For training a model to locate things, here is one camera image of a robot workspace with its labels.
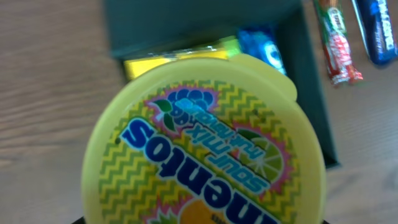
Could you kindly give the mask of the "yellow snack packet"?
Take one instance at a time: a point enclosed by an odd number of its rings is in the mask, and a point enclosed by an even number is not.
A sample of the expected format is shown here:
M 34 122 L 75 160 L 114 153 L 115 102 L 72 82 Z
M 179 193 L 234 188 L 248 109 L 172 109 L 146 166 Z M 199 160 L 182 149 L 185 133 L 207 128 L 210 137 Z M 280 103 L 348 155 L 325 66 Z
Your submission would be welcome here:
M 87 223 L 321 223 L 326 172 L 293 81 L 260 60 L 190 58 L 128 83 L 81 177 Z

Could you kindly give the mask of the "yellow Hacks candy bag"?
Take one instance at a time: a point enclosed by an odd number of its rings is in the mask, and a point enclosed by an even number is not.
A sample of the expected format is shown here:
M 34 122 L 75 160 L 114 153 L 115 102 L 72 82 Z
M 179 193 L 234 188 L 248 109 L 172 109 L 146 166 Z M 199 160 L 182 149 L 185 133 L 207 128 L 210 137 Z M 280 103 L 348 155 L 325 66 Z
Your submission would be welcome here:
M 142 74 L 163 64 L 188 58 L 220 58 L 228 59 L 228 52 L 224 49 L 189 50 L 187 52 L 173 52 L 162 55 L 151 55 L 139 59 L 124 61 L 124 68 L 128 80 L 134 80 Z

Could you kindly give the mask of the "blue Oreo cookie pack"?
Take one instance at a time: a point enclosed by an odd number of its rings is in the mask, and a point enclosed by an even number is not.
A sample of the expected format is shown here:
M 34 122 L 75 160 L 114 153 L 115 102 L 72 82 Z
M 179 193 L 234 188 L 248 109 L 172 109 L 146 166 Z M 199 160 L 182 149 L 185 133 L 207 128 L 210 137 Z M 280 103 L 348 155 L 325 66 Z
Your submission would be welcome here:
M 238 31 L 243 53 L 262 60 L 281 74 L 287 75 L 274 35 L 268 27 L 250 27 Z

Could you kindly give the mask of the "black gift box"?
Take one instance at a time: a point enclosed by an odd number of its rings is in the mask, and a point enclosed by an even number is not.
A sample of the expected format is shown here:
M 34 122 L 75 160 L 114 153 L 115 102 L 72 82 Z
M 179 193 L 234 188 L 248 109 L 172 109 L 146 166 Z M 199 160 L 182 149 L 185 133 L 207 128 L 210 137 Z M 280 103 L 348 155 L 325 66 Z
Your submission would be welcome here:
M 268 25 L 298 104 L 321 145 L 326 168 L 340 165 L 310 32 L 300 0 L 103 0 L 110 54 L 118 62 L 186 49 Z

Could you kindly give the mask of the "KitKat Milo bar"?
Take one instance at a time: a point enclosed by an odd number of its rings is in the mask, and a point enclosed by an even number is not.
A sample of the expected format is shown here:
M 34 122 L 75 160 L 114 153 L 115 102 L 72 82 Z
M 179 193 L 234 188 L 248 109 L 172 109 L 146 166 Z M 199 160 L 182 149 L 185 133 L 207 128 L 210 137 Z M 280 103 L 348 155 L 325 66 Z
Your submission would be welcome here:
M 341 3 L 339 0 L 314 0 L 313 4 L 331 84 L 354 84 L 362 80 L 351 58 Z

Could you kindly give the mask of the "Dairy Milk chocolate bar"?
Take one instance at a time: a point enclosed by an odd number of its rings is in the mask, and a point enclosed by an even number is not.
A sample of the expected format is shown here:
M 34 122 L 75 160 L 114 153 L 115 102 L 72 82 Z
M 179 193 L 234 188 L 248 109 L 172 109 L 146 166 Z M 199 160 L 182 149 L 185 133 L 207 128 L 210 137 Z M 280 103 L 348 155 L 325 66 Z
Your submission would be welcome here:
M 397 60 L 397 40 L 387 0 L 352 0 L 366 53 L 378 67 Z

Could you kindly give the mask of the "Haribo worms candy bag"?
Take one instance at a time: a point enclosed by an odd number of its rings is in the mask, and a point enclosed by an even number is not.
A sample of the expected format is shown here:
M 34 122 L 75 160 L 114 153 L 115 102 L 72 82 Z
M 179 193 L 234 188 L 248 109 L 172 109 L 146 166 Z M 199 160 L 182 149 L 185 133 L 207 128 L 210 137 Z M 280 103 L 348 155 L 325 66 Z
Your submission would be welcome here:
M 188 50 L 193 55 L 199 57 L 211 57 L 229 59 L 234 55 L 240 54 L 241 49 L 236 36 L 228 36 L 211 43 L 202 44 Z

